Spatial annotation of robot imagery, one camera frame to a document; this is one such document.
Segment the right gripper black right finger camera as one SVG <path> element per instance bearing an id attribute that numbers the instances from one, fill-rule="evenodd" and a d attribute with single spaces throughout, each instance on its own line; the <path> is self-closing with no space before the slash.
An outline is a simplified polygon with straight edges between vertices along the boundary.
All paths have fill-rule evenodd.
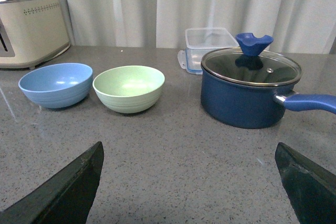
<path id="1" fill-rule="evenodd" d="M 278 143 L 275 161 L 300 223 L 335 223 L 335 174 Z"/>

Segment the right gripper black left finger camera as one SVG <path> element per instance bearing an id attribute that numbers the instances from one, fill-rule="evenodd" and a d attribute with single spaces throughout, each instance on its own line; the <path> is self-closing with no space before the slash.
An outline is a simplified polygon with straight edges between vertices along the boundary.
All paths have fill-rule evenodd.
<path id="1" fill-rule="evenodd" d="M 1 212 L 1 223 L 86 223 L 100 184 L 101 141 Z"/>

